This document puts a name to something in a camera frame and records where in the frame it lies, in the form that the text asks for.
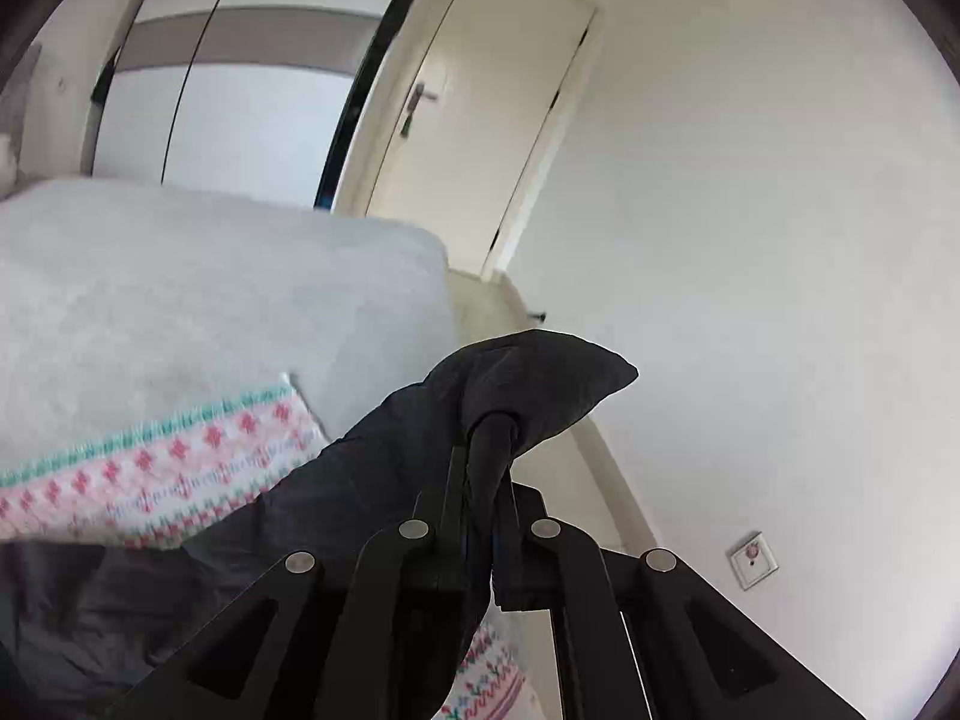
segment wall outlet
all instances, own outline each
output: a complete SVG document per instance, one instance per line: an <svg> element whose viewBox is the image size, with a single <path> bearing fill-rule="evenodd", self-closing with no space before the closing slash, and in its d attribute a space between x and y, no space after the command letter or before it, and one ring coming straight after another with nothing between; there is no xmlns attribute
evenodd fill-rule
<svg viewBox="0 0 960 720"><path fill-rule="evenodd" d="M742 547L731 552L730 565L733 566L733 573L740 581L740 586L745 590L761 579L766 579L779 568L763 533L757 533Z"/></svg>

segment door frame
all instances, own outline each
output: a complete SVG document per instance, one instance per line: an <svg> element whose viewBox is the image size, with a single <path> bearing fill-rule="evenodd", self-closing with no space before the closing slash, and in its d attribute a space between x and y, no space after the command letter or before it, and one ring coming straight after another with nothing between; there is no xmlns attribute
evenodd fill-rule
<svg viewBox="0 0 960 720"><path fill-rule="evenodd" d="M499 233L480 277L484 281L497 279L505 271L517 248L520 233L530 217L536 197L544 186L550 165L563 141L573 112L587 83L589 72L599 52L604 18L600 7L591 0L580 0L592 10L587 37L571 58L560 84L558 97L547 112L536 140L527 156L526 164L507 203ZM363 217L373 198L373 189L394 136L397 122L403 114L416 75L424 64L433 39L443 23L453 0L414 0L410 13L392 43L380 73L373 85L357 125L353 143L347 155L347 164L332 213Z"/></svg>

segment gray stripe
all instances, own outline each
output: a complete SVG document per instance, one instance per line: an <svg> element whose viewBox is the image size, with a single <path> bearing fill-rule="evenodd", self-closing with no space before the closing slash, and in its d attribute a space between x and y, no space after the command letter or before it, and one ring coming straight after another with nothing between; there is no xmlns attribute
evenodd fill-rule
<svg viewBox="0 0 960 720"><path fill-rule="evenodd" d="M375 16L297 7L218 8L133 25L117 71L196 62L283 65L353 76L379 23Z"/></svg>

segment floor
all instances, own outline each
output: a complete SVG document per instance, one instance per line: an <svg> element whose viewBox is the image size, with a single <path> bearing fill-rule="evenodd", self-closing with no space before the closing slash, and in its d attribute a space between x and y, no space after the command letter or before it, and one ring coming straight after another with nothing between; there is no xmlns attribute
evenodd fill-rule
<svg viewBox="0 0 960 720"><path fill-rule="evenodd" d="M456 272L449 275L448 285L463 343L476 343L531 326L520 305L511 300L509 288ZM613 516L570 432L561 433L518 458L511 474L514 481L541 491L552 517L576 525L602 547L623 551ZM547 720L562 720L549 613L528 611L517 616L527 676Z"/></svg>

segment metal pivot bolt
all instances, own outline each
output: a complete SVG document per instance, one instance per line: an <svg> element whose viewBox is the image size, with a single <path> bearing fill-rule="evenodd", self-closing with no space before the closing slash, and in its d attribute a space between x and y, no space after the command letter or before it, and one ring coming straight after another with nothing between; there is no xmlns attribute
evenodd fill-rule
<svg viewBox="0 0 960 720"><path fill-rule="evenodd" d="M422 519L408 519L400 525L400 536L404 538L417 539L423 538L430 533L430 526Z"/></svg>
<svg viewBox="0 0 960 720"><path fill-rule="evenodd" d="M677 556L668 549L652 549L647 553L647 565L665 574L677 567Z"/></svg>
<svg viewBox="0 0 960 720"><path fill-rule="evenodd" d="M316 564L317 561L309 552L294 552L293 555L287 556L284 563L291 574L305 574L312 570Z"/></svg>
<svg viewBox="0 0 960 720"><path fill-rule="evenodd" d="M530 526L530 532L539 538L555 538L560 536L560 523L552 519L538 519Z"/></svg>

